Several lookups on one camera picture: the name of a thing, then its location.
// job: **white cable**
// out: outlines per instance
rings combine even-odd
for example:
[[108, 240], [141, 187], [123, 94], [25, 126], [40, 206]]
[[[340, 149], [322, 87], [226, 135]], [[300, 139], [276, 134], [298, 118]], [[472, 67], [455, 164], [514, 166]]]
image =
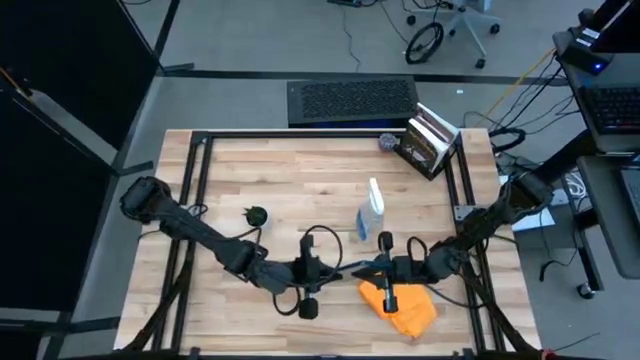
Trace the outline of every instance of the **white cable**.
[[571, 172], [567, 174], [566, 180], [571, 196], [576, 199], [583, 199], [587, 196], [587, 188], [584, 186], [584, 182], [580, 176]]

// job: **black keyboard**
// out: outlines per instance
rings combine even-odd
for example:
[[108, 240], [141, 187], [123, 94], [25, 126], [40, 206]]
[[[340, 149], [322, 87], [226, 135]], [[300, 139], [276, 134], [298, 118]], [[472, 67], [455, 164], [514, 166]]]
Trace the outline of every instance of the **black keyboard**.
[[640, 133], [640, 86], [581, 90], [599, 132]]
[[411, 118], [418, 95], [411, 77], [292, 81], [289, 124]]

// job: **table leg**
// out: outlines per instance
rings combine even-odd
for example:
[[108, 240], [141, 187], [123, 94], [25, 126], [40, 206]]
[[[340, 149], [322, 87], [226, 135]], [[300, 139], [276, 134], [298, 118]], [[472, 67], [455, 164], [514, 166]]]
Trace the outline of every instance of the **table leg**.
[[541, 181], [551, 184], [571, 171], [576, 166], [576, 160], [579, 157], [595, 155], [597, 152], [598, 148], [591, 133], [589, 130], [584, 130], [536, 168], [533, 174]]

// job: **office chair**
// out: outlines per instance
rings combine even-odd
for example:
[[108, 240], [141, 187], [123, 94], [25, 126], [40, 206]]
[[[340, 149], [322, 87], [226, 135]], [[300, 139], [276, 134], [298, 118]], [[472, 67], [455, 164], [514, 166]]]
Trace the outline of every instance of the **office chair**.
[[[410, 9], [409, 11], [412, 13], [420, 13], [420, 14], [434, 14], [436, 11], [438, 15], [440, 14], [454, 14], [453, 18], [449, 20], [449, 22], [444, 25], [444, 33], [449, 34], [450, 36], [454, 36], [456, 34], [456, 29], [459, 25], [464, 25], [471, 36], [473, 36], [473, 40], [480, 51], [481, 57], [476, 62], [476, 68], [482, 69], [484, 68], [487, 51], [484, 49], [482, 42], [478, 38], [478, 35], [472, 26], [471, 22], [480, 22], [484, 24], [490, 24], [489, 32], [493, 35], [500, 32], [500, 23], [502, 19], [485, 15], [482, 12], [489, 10], [491, 7], [491, 0], [451, 0], [450, 3], [453, 4], [453, 8], [451, 10], [447, 9]], [[416, 22], [415, 15], [410, 15], [407, 17], [407, 24], [413, 25]]]

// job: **chair wheel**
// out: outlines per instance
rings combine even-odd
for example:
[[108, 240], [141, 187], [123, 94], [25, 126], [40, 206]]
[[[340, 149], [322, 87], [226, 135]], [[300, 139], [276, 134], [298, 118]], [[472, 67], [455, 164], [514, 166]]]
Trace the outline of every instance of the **chair wheel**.
[[576, 291], [578, 291], [578, 295], [585, 300], [593, 299], [593, 297], [596, 296], [596, 292], [591, 290], [589, 283], [578, 285]]

